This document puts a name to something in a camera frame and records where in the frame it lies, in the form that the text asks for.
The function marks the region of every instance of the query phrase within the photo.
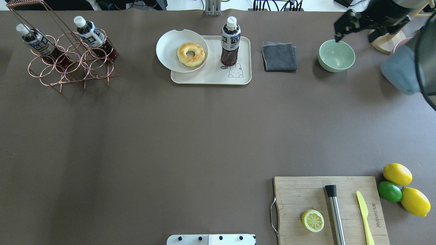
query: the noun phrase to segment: dark liquid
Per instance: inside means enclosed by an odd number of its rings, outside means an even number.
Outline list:
[[[223,31],[229,35],[236,34],[239,31],[239,26],[237,25],[234,30],[229,30],[227,29],[227,25],[225,25],[223,26]],[[232,66],[236,64],[238,61],[238,50],[239,47],[232,51],[228,51],[223,48],[221,53],[221,63],[225,66]]]
[[[88,32],[90,32],[92,29],[92,23],[90,21],[86,22],[86,25],[84,27],[78,27],[77,28],[77,32],[80,34],[86,34]],[[113,46],[108,42],[107,37],[105,37],[106,41],[99,47],[103,51],[99,50],[99,49],[93,49],[92,51],[94,52],[95,55],[97,55],[97,57],[103,58],[106,55],[108,56],[108,59],[110,59],[111,61],[114,61],[115,58],[118,56],[118,52],[113,48]]]
[[[27,36],[23,36],[23,40],[26,42],[34,41],[36,36],[40,35],[34,30],[31,30],[31,34]],[[64,52],[60,51],[53,43],[49,43],[47,45],[53,45],[54,49],[49,55],[42,56],[42,59],[45,60],[48,64],[53,65],[57,58],[64,54]],[[67,55],[63,55],[62,58],[58,60],[56,63],[57,66],[66,69],[68,66],[72,64],[72,61]]]

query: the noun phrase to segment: yellow knife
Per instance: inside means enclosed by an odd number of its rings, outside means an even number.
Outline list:
[[[360,191],[356,191],[357,200],[359,201],[360,213],[362,214],[363,226],[365,228],[366,245],[374,245],[371,231],[369,230],[368,220],[368,207],[366,206],[365,199],[363,199]]]

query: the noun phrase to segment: white floor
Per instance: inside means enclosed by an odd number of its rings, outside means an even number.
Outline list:
[[[167,0],[167,1],[168,1],[167,10],[203,9],[202,0]],[[303,1],[302,8],[304,9],[304,11],[336,11],[336,12],[347,11],[347,8],[345,8],[340,4],[337,4],[333,0],[302,0],[302,1]],[[99,6],[95,3],[95,0],[88,0],[88,2],[92,4],[95,10],[100,10]],[[352,4],[358,2],[360,2],[360,0],[354,0]],[[276,3],[279,6],[279,9],[281,9],[282,6],[285,4],[285,1],[276,0]],[[365,2],[359,3],[352,8],[360,12],[366,8],[368,3],[369,0],[366,0]],[[277,8],[272,0],[269,1],[269,4],[271,6],[271,10],[277,11]],[[253,8],[253,0],[229,0],[227,2],[221,2],[222,10],[226,10],[226,9],[248,10],[249,8]],[[0,0],[0,10],[8,10],[8,8],[6,8],[6,2],[4,0]]]

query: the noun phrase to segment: citrus fruit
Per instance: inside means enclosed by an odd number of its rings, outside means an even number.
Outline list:
[[[324,228],[324,217],[314,209],[309,209],[304,212],[301,219],[304,226],[312,232],[320,232]]]
[[[401,186],[408,185],[412,181],[412,173],[410,170],[399,163],[386,165],[383,168],[383,176],[388,181]]]
[[[378,184],[378,193],[388,201],[399,202],[403,194],[400,188],[389,181],[383,181]]]
[[[401,192],[403,193],[401,204],[407,211],[417,216],[427,216],[427,213],[430,212],[430,202],[421,191],[404,187]]]

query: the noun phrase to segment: green bowl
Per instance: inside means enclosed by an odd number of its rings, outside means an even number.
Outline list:
[[[320,65],[331,72],[345,71],[354,64],[355,60],[353,49],[343,41],[325,41],[318,53]]]

